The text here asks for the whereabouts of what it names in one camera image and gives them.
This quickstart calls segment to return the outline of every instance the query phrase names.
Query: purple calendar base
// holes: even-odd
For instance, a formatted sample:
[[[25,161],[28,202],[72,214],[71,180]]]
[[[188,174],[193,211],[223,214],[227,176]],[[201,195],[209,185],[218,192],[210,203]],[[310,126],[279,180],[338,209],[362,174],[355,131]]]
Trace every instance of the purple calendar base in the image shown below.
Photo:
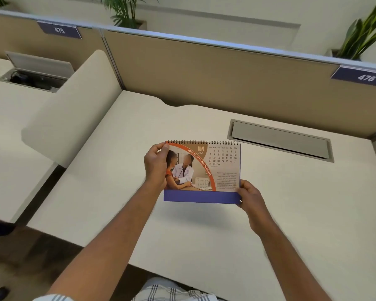
[[[241,196],[237,192],[164,190],[164,202],[238,204]]]

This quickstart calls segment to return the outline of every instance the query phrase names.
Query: black hair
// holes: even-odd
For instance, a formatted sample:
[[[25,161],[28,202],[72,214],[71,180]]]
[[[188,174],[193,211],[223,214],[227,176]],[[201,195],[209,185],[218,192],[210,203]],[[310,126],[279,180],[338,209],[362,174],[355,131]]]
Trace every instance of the black hair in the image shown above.
[[[177,154],[175,154],[174,151],[169,150],[169,152],[167,153],[167,157],[165,158],[165,162],[167,163],[167,168],[170,167],[171,159],[173,157],[177,157]]]
[[[193,157],[191,154],[188,154],[188,156],[191,157],[191,163],[190,163],[189,165],[190,165],[190,167],[192,168],[192,162],[194,161],[194,157]]]

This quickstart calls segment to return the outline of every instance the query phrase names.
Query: desk calendar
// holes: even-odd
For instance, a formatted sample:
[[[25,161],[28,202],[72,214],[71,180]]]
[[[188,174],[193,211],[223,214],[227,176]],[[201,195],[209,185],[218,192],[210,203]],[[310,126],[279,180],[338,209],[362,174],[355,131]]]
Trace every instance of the desk calendar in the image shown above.
[[[166,202],[239,203],[241,144],[235,141],[166,141]]]

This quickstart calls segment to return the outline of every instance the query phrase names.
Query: spiral binding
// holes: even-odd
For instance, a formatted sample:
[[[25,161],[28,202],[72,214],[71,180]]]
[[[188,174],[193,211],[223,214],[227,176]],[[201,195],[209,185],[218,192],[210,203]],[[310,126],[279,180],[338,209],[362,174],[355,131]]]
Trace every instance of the spiral binding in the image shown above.
[[[210,141],[210,140],[167,140],[168,144],[220,144],[220,145],[237,145],[235,141]]]

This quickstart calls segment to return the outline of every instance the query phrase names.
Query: white lab coat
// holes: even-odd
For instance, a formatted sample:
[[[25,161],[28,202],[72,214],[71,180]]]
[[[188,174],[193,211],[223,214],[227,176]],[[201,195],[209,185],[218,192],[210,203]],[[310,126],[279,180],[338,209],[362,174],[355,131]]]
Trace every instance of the white lab coat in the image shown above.
[[[186,167],[184,175],[182,174],[182,164],[175,165],[173,170],[173,177],[178,177],[180,179],[180,184],[191,181],[192,176],[194,175],[194,169],[191,166]]]

